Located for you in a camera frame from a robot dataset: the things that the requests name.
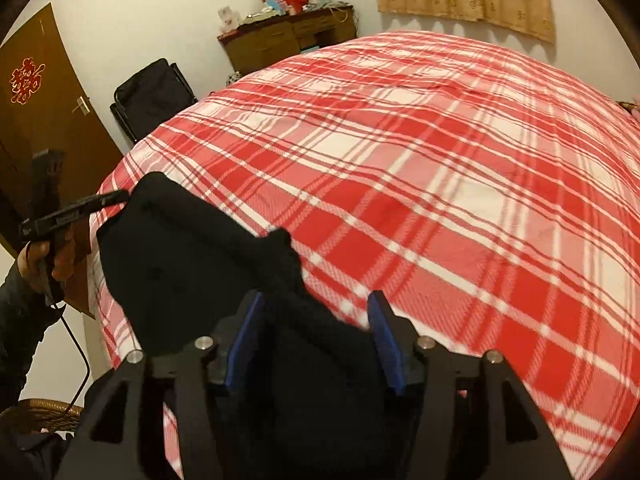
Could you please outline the left forearm dark sleeve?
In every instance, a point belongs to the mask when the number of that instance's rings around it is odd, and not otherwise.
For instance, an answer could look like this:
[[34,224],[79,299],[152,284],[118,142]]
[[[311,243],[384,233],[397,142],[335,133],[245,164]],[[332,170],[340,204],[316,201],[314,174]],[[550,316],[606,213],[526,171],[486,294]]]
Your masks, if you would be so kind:
[[17,404],[38,344],[62,311],[34,292],[14,262],[0,289],[0,410]]

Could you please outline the person's left hand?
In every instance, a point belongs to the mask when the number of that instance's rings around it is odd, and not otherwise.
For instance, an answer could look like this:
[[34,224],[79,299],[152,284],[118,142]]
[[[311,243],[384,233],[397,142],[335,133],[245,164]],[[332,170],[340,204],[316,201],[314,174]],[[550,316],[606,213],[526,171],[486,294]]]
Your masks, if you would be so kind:
[[[72,229],[68,229],[62,242],[53,251],[52,278],[64,283],[75,272],[75,237]],[[29,287],[37,294],[43,294],[48,284],[46,278],[46,258],[52,252],[49,242],[30,242],[17,258],[18,272]]]

